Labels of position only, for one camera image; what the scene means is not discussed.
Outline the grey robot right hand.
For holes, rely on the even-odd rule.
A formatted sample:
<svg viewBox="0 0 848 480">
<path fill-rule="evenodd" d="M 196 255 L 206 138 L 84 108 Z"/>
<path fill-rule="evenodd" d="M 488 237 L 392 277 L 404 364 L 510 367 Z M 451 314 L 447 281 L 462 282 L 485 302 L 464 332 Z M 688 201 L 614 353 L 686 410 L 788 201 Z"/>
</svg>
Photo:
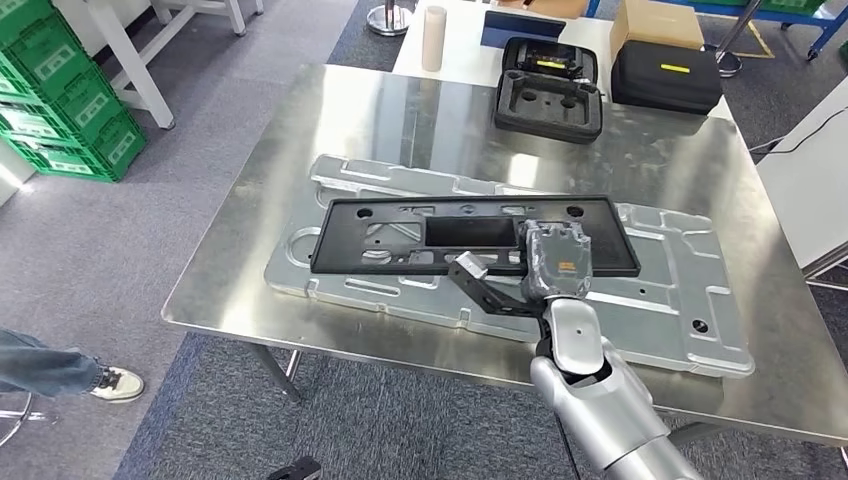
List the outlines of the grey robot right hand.
<svg viewBox="0 0 848 480">
<path fill-rule="evenodd" d="M 521 290 L 529 301 L 584 299 L 592 280 L 591 238 L 577 221 L 527 220 L 523 227 L 527 274 Z"/>
</svg>

